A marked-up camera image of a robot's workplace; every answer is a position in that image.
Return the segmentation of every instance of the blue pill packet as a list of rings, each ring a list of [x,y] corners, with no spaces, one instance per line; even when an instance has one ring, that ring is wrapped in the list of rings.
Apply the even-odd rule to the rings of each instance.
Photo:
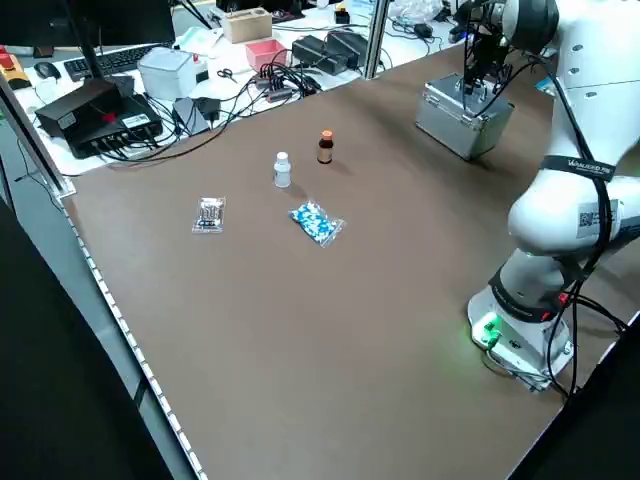
[[[346,225],[341,218],[327,215],[327,212],[313,200],[307,200],[297,210],[291,210],[289,216],[323,248],[331,245]]]

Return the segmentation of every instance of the brown table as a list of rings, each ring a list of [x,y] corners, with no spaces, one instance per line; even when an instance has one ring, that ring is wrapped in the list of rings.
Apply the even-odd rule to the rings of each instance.
[[[461,62],[443,52],[177,160],[75,181],[65,204],[209,478],[500,478],[560,407],[487,370],[465,314],[514,247],[506,215],[544,153],[551,100],[515,82],[499,147],[465,163],[414,126],[424,82]],[[326,128],[330,166],[315,160]],[[272,184],[281,150],[289,191]],[[224,233],[191,233],[201,196],[227,197]],[[287,217],[307,196],[348,223],[327,249]],[[640,300],[625,287],[637,253],[585,290],[623,318]],[[580,318],[584,378],[614,337]]]

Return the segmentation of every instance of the computer mouse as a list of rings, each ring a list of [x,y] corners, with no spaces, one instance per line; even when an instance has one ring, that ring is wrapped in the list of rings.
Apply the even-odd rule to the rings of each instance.
[[[60,78],[60,70],[58,70],[53,63],[39,62],[33,66],[33,69],[42,79],[53,77],[58,80]]]

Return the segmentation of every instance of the keyboard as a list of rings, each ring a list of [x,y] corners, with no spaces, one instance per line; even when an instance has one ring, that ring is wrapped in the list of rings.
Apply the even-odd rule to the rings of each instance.
[[[155,47],[171,48],[172,46],[173,42],[156,43],[154,45],[145,45],[143,47],[134,47],[128,50],[98,55],[98,65],[105,76],[114,73],[128,72],[138,68],[138,60],[149,53],[151,49]],[[84,58],[64,62],[64,68],[74,82],[91,76],[87,61]]]

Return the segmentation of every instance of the white bottle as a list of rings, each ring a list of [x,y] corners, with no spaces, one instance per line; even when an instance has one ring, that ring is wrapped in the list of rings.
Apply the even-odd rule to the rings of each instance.
[[[287,188],[291,185],[291,163],[287,152],[279,152],[273,164],[274,183],[276,187]]]

